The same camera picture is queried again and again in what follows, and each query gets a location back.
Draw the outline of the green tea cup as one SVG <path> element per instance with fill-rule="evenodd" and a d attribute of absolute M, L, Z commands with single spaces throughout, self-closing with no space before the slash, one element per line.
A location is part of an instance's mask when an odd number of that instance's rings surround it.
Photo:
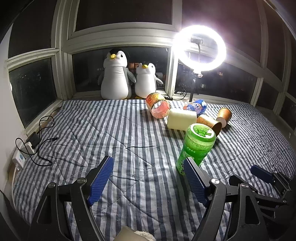
<path fill-rule="evenodd" d="M 191 157 L 199 167 L 213 148 L 215 140 L 216 134 L 210 127 L 202 123 L 191 124 L 186 131 L 183 148 L 176 162 L 179 173 L 185 174 L 184 161 L 188 157 Z"/>

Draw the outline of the near copper paper cup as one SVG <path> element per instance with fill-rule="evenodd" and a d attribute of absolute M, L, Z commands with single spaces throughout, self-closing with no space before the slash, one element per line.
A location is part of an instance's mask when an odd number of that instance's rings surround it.
<path fill-rule="evenodd" d="M 214 131 L 216 136 L 218 136 L 222 130 L 222 123 L 221 122 L 219 122 L 219 121 L 215 120 L 214 118 L 209 117 L 205 114 L 201 114 L 197 117 L 197 123 L 202 123 L 203 125 L 210 127 Z"/>

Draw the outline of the copper paper cup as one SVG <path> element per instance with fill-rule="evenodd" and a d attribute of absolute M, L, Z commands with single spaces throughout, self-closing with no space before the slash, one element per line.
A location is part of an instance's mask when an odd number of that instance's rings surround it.
<path fill-rule="evenodd" d="M 222 124 L 222 128 L 225 128 L 231 117 L 232 112 L 228 108 L 221 108 L 218 111 L 216 120 Z"/>
<path fill-rule="evenodd" d="M 218 136 L 222 130 L 222 123 L 221 122 L 219 122 L 219 121 L 215 120 L 214 118 L 209 117 L 205 114 L 201 114 L 197 117 L 197 123 L 202 123 L 203 125 L 210 127 L 214 131 L 216 136 Z"/>

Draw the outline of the far copper paper cup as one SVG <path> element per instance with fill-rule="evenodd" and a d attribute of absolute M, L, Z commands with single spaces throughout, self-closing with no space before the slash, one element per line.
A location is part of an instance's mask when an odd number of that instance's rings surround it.
<path fill-rule="evenodd" d="M 231 117 L 232 112 L 228 108 L 221 108 L 218 111 L 216 120 L 222 124 L 222 128 L 225 128 Z"/>

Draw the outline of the blue pink plastic cup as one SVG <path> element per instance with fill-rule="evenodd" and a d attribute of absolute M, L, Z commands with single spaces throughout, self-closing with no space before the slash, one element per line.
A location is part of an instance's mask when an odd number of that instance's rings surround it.
<path fill-rule="evenodd" d="M 207 103 L 203 99 L 190 102 L 183 107 L 184 110 L 196 112 L 197 115 L 203 114 L 207 109 Z"/>

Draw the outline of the cream plastic cup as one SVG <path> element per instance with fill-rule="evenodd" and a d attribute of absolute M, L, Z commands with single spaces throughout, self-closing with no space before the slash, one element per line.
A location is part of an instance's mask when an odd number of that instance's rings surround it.
<path fill-rule="evenodd" d="M 167 127 L 174 130 L 186 131 L 196 123 L 197 114 L 191 110 L 172 108 L 168 114 Z"/>

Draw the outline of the white power strip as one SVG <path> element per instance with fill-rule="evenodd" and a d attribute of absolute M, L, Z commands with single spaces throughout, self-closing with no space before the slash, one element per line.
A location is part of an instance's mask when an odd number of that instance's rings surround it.
<path fill-rule="evenodd" d="M 34 148 L 30 142 L 25 143 L 20 149 L 16 149 L 12 161 L 18 170 L 23 169 L 25 161 L 35 153 Z"/>

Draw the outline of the black power adapter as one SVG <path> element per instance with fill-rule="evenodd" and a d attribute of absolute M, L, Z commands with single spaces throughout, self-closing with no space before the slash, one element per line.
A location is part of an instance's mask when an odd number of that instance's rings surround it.
<path fill-rule="evenodd" d="M 41 138 L 38 133 L 33 132 L 26 140 L 26 143 L 30 143 L 32 148 L 35 149 L 41 141 Z"/>

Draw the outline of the striped quilt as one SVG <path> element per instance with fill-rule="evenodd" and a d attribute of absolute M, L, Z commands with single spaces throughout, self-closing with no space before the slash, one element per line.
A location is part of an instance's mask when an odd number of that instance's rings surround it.
<path fill-rule="evenodd" d="M 201 167 L 227 183 L 236 174 L 259 193 L 275 197 L 271 185 L 250 173 L 252 165 L 295 176 L 295 151 L 282 133 L 250 104 L 229 104 L 232 117 Z M 154 118 L 144 100 L 65 101 L 43 145 L 29 158 L 14 183 L 16 211 L 27 222 L 46 186 L 71 184 L 114 158 L 113 174 L 92 206 L 107 240 L 123 226 L 157 240 L 191 240 L 205 212 L 180 175 L 176 161 L 185 132 Z"/>

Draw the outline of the large plush penguin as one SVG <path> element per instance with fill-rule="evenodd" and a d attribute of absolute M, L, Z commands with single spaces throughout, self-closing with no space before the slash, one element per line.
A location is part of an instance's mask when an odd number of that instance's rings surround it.
<path fill-rule="evenodd" d="M 136 83 L 134 74 L 127 67 L 127 57 L 118 48 L 111 49 L 103 62 L 103 72 L 98 78 L 103 99 L 121 100 L 132 96 L 131 83 Z"/>

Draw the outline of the small plush penguin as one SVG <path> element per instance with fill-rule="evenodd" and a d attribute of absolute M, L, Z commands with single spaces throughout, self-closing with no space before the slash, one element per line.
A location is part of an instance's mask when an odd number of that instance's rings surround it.
<path fill-rule="evenodd" d="M 163 84 L 156 76 L 156 68 L 153 63 L 139 63 L 136 74 L 135 93 L 138 97 L 146 98 L 149 94 L 156 92 L 157 83 Z"/>

